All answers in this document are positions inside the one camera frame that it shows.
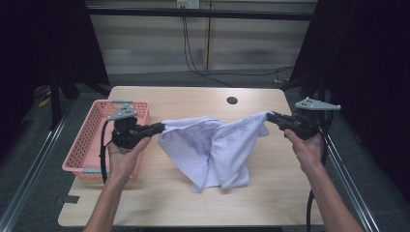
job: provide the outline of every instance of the human hand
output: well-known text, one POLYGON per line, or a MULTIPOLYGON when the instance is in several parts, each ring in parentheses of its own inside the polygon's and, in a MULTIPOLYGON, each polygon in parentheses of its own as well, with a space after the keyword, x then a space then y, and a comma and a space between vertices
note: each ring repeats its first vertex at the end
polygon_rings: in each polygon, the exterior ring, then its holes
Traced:
POLYGON ((316 134, 307 140, 299 138, 292 130, 285 130, 284 134, 292 143, 293 152, 295 152, 305 174, 322 165, 322 138, 320 134, 316 134))
POLYGON ((145 137, 132 149, 120 148, 115 143, 108 144, 109 153, 109 178, 125 184, 136 165, 138 155, 147 147, 151 138, 145 137))

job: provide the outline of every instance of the wall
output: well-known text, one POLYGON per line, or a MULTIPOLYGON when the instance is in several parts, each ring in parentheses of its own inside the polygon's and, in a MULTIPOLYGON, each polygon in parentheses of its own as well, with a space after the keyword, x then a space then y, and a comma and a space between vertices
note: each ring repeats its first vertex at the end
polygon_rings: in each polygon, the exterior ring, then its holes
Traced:
MULTIPOLYGON (((176 1, 88 0, 88 6, 176 8, 176 1)), ((312 13, 307 1, 200 1, 200 9, 312 13)), ((108 74, 186 71, 183 19, 92 15, 108 74)), ((190 55, 199 70, 274 69, 296 62, 306 21, 187 18, 190 55)))

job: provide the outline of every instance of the forearm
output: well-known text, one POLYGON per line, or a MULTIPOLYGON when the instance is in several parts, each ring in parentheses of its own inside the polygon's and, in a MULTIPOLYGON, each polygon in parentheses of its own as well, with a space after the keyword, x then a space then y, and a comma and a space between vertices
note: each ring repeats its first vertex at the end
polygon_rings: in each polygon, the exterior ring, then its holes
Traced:
POLYGON ((326 231, 363 231, 362 226, 342 201, 324 166, 307 173, 307 178, 325 223, 326 231))
POLYGON ((124 184, 108 178, 84 231, 111 231, 124 184))

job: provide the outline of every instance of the wooden table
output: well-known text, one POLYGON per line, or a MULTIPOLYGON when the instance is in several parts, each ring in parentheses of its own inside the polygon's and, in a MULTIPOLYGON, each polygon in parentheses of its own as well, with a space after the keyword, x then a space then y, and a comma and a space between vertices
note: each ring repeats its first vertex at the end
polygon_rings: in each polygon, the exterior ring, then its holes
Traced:
MULTIPOLYGON (((115 87, 111 100, 147 101, 151 123, 211 115, 226 123, 265 110, 290 114, 281 90, 234 88, 115 87), (228 97, 238 102, 229 104, 228 97)), ((190 191, 191 181, 158 145, 158 136, 143 153, 138 178, 123 192, 114 224, 146 226, 282 226, 306 223, 310 186, 283 132, 266 122, 270 135, 258 138, 249 156, 245 188, 190 191)), ((59 217, 62 226, 83 226, 91 215, 102 181, 75 178, 59 217)), ((312 224, 323 224, 315 203, 312 224)))

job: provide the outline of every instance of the plastic basket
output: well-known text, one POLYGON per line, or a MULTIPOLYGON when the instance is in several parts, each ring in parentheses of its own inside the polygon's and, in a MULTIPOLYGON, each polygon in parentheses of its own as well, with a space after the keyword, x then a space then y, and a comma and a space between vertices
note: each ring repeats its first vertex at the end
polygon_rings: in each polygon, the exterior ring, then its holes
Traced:
MULTIPOLYGON (((102 177, 100 167, 100 147, 103 124, 107 117, 119 110, 124 104, 128 104, 137 111, 137 124, 148 125, 150 119, 149 105, 145 101, 108 101, 97 100, 91 106, 84 123, 67 154, 63 163, 63 170, 72 172, 81 179, 98 179, 102 177)), ((105 129, 104 142, 111 140, 111 132, 114 122, 109 122, 105 129)), ((109 171, 109 155, 106 150, 106 168, 109 171)), ((134 171, 130 180, 135 180, 142 154, 139 154, 134 171)))

